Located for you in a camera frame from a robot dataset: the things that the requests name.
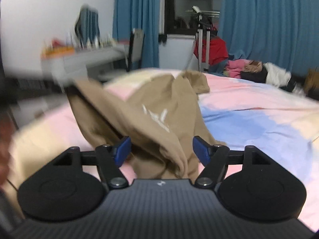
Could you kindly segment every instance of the multicolored bedsheet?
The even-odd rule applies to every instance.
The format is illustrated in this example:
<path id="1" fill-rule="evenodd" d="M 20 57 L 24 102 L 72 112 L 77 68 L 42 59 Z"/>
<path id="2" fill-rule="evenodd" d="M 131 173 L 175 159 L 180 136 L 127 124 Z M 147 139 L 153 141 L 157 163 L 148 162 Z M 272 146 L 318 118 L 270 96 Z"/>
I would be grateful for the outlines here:
<path id="1" fill-rule="evenodd" d="M 133 71 L 106 90 L 123 100 L 153 77 L 180 71 L 146 69 Z M 298 177 L 306 186 L 307 200 L 299 216 L 312 230 L 319 229 L 319 103 L 300 98 L 266 84 L 207 74 L 210 93 L 199 96 L 205 123 L 212 135 L 234 150 L 255 145 Z M 23 128 L 15 137 L 10 180 L 19 186 L 27 177 L 70 146 L 91 150 L 66 104 Z M 228 175 L 240 166 L 229 167 Z M 97 176 L 96 169 L 84 167 Z M 132 181 L 128 164 L 121 171 Z M 6 186 L 16 203 L 16 195 Z"/>

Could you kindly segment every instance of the pink clothing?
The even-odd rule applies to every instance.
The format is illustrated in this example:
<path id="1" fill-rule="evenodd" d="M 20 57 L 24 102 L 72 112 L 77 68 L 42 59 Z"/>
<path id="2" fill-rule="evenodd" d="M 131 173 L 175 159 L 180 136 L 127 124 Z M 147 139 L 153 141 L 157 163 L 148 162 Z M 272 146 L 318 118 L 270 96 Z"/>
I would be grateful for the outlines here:
<path id="1" fill-rule="evenodd" d="M 228 61 L 226 65 L 226 71 L 228 72 L 229 77 L 240 79 L 240 72 L 244 69 L 244 66 L 250 62 L 251 60 L 247 59 Z"/>

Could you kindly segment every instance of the black circular cover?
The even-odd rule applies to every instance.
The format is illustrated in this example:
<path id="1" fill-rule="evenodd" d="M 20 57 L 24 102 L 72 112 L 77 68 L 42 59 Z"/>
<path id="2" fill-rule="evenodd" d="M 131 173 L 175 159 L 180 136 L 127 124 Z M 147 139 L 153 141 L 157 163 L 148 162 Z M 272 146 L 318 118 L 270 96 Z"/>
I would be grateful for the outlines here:
<path id="1" fill-rule="evenodd" d="M 270 222 L 298 217 L 306 189 L 285 170 L 272 165 L 252 166 L 227 177 L 218 189 L 218 197 L 235 215 Z"/>
<path id="2" fill-rule="evenodd" d="M 28 217 L 60 222 L 82 217 L 93 211 L 104 198 L 98 179 L 74 168 L 41 170 L 18 190 L 18 201 Z"/>

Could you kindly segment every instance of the blue curtain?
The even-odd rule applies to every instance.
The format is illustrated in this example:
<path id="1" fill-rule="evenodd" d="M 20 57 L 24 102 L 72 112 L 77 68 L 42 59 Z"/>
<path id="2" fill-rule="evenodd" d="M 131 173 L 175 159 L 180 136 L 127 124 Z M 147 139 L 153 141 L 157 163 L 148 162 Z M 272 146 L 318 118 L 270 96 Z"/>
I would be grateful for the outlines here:
<path id="1" fill-rule="evenodd" d="M 319 0 L 223 0 L 219 36 L 235 59 L 305 75 L 319 66 Z"/>
<path id="2" fill-rule="evenodd" d="M 159 67 L 160 0 L 115 0 L 113 38 L 129 40 L 133 28 L 144 33 L 142 68 Z"/>

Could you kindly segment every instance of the gray ribbed panel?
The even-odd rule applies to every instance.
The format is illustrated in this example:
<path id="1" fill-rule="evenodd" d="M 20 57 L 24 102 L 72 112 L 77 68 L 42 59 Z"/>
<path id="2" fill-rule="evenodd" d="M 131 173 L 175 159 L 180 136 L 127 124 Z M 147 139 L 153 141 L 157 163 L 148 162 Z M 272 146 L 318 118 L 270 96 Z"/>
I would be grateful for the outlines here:
<path id="1" fill-rule="evenodd" d="M 16 239 L 309 239 L 313 233 L 296 219 L 259 224 L 240 219 L 212 191 L 188 180 L 135 180 L 112 191 L 102 205 L 81 219 L 46 224 L 26 220 Z"/>

